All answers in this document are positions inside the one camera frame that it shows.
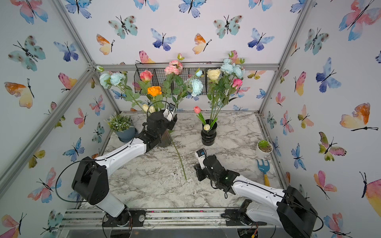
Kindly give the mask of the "light blue flower stem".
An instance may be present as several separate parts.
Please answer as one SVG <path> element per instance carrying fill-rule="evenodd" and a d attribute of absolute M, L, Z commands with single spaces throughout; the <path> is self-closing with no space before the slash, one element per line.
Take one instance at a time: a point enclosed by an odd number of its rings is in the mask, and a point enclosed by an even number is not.
<path fill-rule="evenodd" d="M 174 75 L 174 74 L 168 75 L 167 78 L 170 79 L 170 82 L 171 83 L 175 82 L 176 84 L 175 88 L 172 90 L 172 93 L 171 93 L 172 101 L 174 102 L 176 106 L 175 112 L 178 110 L 179 104 L 184 100 L 184 98 L 186 98 L 186 96 L 188 96 L 189 94 L 193 92 L 193 85 L 192 85 L 193 81 L 195 81 L 196 79 L 199 79 L 202 75 L 203 75 L 203 72 L 200 68 L 198 68 L 193 75 L 188 76 L 187 80 L 182 79 L 179 75 Z M 173 141 L 172 136 L 171 136 L 171 139 L 172 139 L 172 144 L 177 153 L 177 156 L 179 158 L 180 166 L 181 166 L 185 181 L 187 181 L 187 176 L 186 176 L 185 168 L 183 165 L 182 157 L 177 149 L 175 142 Z"/>
<path fill-rule="evenodd" d="M 99 82 L 101 86 L 107 90 L 113 87 L 117 88 L 117 99 L 123 99 L 131 102 L 131 107 L 139 107 L 143 111 L 142 100 L 140 94 L 135 93 L 131 87 L 128 86 L 128 73 L 126 71 L 106 71 L 104 67 L 98 65 L 96 70 L 100 73 Z"/>

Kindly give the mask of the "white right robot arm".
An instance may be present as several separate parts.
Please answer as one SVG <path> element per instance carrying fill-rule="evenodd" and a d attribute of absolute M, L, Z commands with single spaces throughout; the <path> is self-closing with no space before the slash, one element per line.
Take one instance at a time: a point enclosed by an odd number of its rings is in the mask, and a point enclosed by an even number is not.
<path fill-rule="evenodd" d="M 235 214 L 225 213 L 223 218 L 245 225 L 265 222 L 283 228 L 293 238 L 312 237 L 319 216 L 296 188 L 278 189 L 252 181 L 225 169 L 215 155 L 208 156 L 203 149 L 194 156 L 198 160 L 194 169 L 199 181 L 209 179 L 212 188 L 222 190 L 225 196 L 231 193 L 245 197 Z"/>

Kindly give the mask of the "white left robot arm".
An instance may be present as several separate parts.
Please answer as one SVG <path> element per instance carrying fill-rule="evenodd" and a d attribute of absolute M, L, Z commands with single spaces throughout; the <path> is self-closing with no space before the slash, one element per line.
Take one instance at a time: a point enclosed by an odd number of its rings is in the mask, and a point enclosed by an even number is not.
<path fill-rule="evenodd" d="M 163 134 L 172 130 L 177 114 L 168 109 L 154 112 L 143 123 L 143 130 L 124 146 L 96 159 L 86 157 L 79 166 L 72 182 L 72 189 L 86 202 L 103 210 L 117 226 L 130 220 L 128 207 L 109 189 L 109 177 L 132 159 L 151 151 L 162 140 Z"/>

